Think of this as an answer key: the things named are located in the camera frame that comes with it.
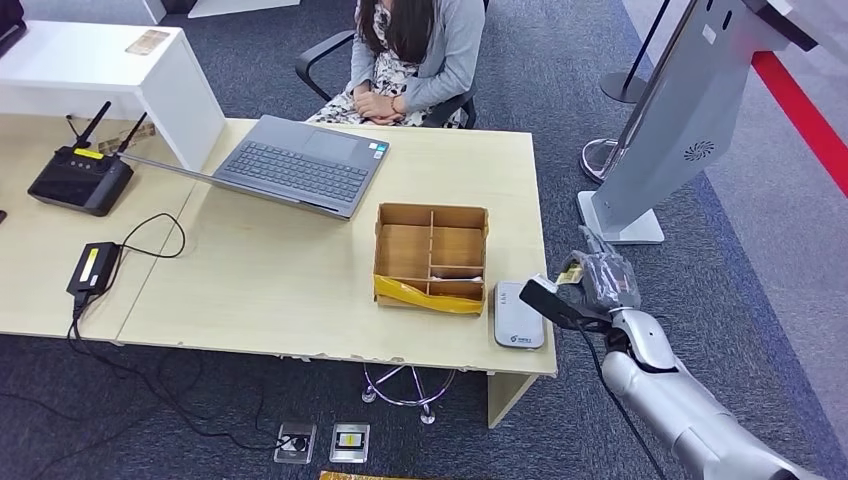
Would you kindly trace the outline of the person's left hand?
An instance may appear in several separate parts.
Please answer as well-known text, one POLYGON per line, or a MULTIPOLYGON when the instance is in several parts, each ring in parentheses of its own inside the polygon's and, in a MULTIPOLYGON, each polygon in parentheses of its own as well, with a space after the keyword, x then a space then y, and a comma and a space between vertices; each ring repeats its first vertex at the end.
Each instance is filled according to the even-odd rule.
POLYGON ((358 112, 375 124, 392 124, 403 116, 394 108, 393 101, 392 97, 368 97, 359 101, 358 112))

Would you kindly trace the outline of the person's right hand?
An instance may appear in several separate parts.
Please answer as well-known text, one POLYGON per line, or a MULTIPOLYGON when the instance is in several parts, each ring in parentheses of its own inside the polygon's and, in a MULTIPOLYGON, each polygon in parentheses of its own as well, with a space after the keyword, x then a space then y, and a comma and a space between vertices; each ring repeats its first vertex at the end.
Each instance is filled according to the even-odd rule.
POLYGON ((356 111, 363 117, 389 117, 395 114, 393 98, 373 91, 355 91, 353 95, 356 111))

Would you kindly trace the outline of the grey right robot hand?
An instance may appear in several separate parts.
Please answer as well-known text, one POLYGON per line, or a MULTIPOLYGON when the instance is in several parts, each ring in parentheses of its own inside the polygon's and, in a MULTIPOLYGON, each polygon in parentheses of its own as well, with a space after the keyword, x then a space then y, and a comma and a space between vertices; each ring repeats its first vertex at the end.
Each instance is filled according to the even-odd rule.
POLYGON ((639 309, 641 295, 632 264, 585 225, 586 251, 573 250, 555 280, 558 296, 582 316, 609 319, 619 309, 639 309))

